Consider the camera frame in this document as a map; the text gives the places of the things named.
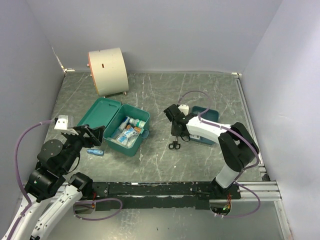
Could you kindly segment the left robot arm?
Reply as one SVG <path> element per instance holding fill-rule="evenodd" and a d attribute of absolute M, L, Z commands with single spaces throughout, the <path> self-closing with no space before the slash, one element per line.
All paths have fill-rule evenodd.
<path fill-rule="evenodd" d="M 82 148 L 100 146 L 106 127 L 90 128 L 89 125 L 69 127 L 66 120 L 56 118 L 37 123 L 37 126 L 55 123 L 66 138 L 65 142 L 51 139 L 45 142 L 37 155 L 35 170 L 22 184 L 18 167 L 18 149 L 23 137 L 34 126 L 26 129 L 18 138 L 14 149 L 15 176 L 23 195 L 18 212 L 3 236 L 5 240 L 45 240 L 53 227 L 78 200 L 89 199 L 94 192 L 93 180 L 87 175 L 75 173 L 62 195 L 47 207 L 71 172 L 74 161 L 80 158 Z"/>

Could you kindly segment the teal medicine kit box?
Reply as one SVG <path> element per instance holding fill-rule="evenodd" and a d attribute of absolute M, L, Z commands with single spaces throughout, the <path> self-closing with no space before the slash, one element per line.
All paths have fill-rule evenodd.
<path fill-rule="evenodd" d="M 133 157 L 144 139 L 149 136 L 150 113 L 109 98 L 98 98 L 78 123 L 90 128 L 104 126 L 103 139 L 107 145 L 126 156 Z M 126 140 L 123 135 L 128 125 L 137 135 Z"/>

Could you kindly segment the black scissors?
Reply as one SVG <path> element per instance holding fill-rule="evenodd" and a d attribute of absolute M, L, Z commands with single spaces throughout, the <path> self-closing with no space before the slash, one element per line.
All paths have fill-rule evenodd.
<path fill-rule="evenodd" d="M 170 143 L 168 145 L 168 149 L 169 150 L 179 150 L 181 147 L 181 145 L 178 143 L 178 137 L 175 137 L 175 140 L 172 141 L 172 143 Z"/>

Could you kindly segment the clear gauze packet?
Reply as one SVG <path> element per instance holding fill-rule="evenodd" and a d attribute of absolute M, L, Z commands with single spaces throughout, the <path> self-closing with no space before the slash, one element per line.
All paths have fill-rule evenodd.
<path fill-rule="evenodd" d="M 138 138 L 138 133 L 135 130 L 124 129 L 120 132 L 118 129 L 111 135 L 112 141 L 126 148 L 131 148 Z"/>

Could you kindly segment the white disinfectant bottle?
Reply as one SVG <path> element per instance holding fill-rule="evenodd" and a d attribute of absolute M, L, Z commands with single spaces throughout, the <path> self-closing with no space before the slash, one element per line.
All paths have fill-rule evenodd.
<path fill-rule="evenodd" d="M 134 118 L 130 118 L 129 119 L 129 123 L 134 126 L 134 127 L 137 127 L 137 128 L 140 128 L 140 129 L 143 129 L 146 122 L 141 120 L 141 119 L 134 119 Z"/>

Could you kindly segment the teal divided tray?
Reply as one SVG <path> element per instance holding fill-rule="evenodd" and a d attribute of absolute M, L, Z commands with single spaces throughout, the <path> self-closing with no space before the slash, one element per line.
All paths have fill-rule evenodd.
<path fill-rule="evenodd" d="M 191 108 L 191 112 L 198 115 L 200 114 L 201 112 L 205 111 L 206 108 L 205 107 L 200 107 L 200 106 L 193 106 Z M 211 121 L 211 122 L 216 122 L 218 123 L 219 122 L 219 113 L 216 111 L 216 110 L 213 110 L 213 109 L 209 109 L 207 112 L 205 112 L 204 114 L 201 115 L 202 118 L 204 118 L 205 120 L 208 120 L 208 121 Z M 215 142 L 212 141 L 212 140 L 209 140 L 207 138 L 204 138 L 204 137 L 201 137 L 200 136 L 200 139 L 192 139 L 190 138 L 191 140 L 193 141 L 196 141 L 196 142 L 200 142 L 200 143 L 203 143 L 203 144 L 207 144 L 207 145 L 214 145 Z"/>

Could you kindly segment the brown bottle orange cap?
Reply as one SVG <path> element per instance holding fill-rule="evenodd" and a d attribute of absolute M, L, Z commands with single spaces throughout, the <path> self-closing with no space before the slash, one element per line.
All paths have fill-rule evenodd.
<path fill-rule="evenodd" d="M 142 132 L 143 129 L 135 126 L 135 127 L 133 128 L 133 130 L 134 130 L 134 132 L 133 132 L 134 135 L 137 136 L 137 135 L 139 135 L 139 134 Z"/>

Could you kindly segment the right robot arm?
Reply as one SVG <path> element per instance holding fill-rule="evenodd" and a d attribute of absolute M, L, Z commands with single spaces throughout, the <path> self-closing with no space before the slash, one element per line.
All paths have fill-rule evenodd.
<path fill-rule="evenodd" d="M 254 159 L 259 159 L 259 148 L 246 127 L 236 122 L 221 124 L 209 121 L 200 114 L 185 115 L 176 104 L 164 110 L 171 122 L 171 135 L 186 138 L 199 136 L 220 146 L 224 165 L 211 182 L 210 193 L 218 199 L 223 199 L 230 192 L 232 184 L 248 168 Z"/>

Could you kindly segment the blue white wipes packet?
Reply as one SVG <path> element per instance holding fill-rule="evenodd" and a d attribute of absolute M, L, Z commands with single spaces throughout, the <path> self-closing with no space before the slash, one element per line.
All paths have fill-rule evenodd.
<path fill-rule="evenodd" d="M 134 128 L 126 128 L 122 131 L 122 133 L 117 137 L 116 141 L 119 144 L 126 145 L 130 139 L 135 137 L 134 135 Z"/>

